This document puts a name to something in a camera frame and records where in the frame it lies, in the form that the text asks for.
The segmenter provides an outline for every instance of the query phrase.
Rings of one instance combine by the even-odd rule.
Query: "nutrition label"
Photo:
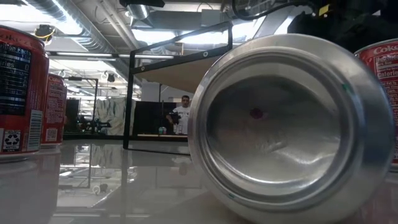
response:
[[[374,69],[389,96],[396,125],[398,124],[398,54],[382,55],[374,58]],[[398,159],[398,145],[394,159]]]
[[[49,81],[46,110],[46,123],[62,123],[63,122],[63,106],[65,105],[65,90],[63,85]]]
[[[0,43],[0,114],[24,115],[32,53]]]

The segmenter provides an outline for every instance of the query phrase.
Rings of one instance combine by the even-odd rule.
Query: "wooden board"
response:
[[[196,60],[194,62],[137,73],[136,75],[150,82],[158,82],[179,90],[195,93],[207,70],[219,58],[220,56]]]

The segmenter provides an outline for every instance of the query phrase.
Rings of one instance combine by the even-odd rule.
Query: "barcode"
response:
[[[27,150],[36,151],[40,147],[40,137],[42,134],[43,112],[32,110],[30,114],[29,137],[27,141]]]
[[[45,141],[56,141],[58,130],[56,128],[48,128],[45,132]]]

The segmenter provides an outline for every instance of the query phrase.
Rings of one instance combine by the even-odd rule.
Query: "recycling symbol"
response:
[[[4,139],[4,143],[8,146],[16,146],[19,145],[19,134],[9,134]]]

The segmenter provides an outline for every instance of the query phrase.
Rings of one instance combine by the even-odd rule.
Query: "reflective white floor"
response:
[[[158,144],[168,152],[187,150]],[[248,222],[202,186],[189,156],[125,151],[120,141],[86,140],[0,164],[0,223]],[[375,197],[342,223],[397,224],[398,174],[390,173]]]

